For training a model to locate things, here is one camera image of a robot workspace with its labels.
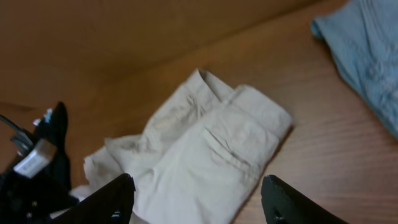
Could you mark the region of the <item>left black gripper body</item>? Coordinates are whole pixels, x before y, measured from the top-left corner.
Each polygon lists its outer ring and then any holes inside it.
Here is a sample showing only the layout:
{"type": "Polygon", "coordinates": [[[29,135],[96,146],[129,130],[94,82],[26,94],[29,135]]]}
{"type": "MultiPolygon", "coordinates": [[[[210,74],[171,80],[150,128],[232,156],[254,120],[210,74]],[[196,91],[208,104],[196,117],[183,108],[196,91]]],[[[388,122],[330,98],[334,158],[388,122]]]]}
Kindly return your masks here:
{"type": "Polygon", "coordinates": [[[39,174],[1,176],[1,224],[49,223],[50,214],[75,206],[78,199],[56,181],[39,174]]]}

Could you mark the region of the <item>beige shorts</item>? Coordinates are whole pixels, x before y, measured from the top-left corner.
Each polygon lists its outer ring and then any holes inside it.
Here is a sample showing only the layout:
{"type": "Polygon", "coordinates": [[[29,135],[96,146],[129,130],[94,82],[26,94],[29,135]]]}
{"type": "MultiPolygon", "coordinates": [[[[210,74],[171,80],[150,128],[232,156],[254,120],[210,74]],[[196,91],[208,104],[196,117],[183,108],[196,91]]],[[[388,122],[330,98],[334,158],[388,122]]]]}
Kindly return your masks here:
{"type": "Polygon", "coordinates": [[[86,199],[127,173],[136,186],[133,223],[229,223],[292,125],[260,91],[231,88],[195,70],[143,132],[107,139],[85,158],[86,199]]]}

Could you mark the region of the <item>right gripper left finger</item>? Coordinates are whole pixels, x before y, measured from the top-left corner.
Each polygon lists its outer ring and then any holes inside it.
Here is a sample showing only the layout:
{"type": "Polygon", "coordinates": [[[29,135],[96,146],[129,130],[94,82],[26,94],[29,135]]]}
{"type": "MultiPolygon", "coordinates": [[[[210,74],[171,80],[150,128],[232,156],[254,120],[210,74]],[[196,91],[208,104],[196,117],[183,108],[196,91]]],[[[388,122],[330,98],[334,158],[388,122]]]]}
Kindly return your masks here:
{"type": "Polygon", "coordinates": [[[51,223],[129,224],[135,191],[134,179],[122,174],[51,223]]]}

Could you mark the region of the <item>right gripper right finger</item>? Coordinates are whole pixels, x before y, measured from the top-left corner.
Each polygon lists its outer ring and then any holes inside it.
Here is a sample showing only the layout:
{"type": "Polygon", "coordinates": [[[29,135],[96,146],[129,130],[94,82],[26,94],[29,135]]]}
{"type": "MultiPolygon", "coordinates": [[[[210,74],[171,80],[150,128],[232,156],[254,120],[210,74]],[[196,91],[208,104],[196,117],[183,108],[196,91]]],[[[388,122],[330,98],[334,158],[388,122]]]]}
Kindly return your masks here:
{"type": "Polygon", "coordinates": [[[263,178],[261,202],[267,224],[347,224],[275,175],[263,178]]]}

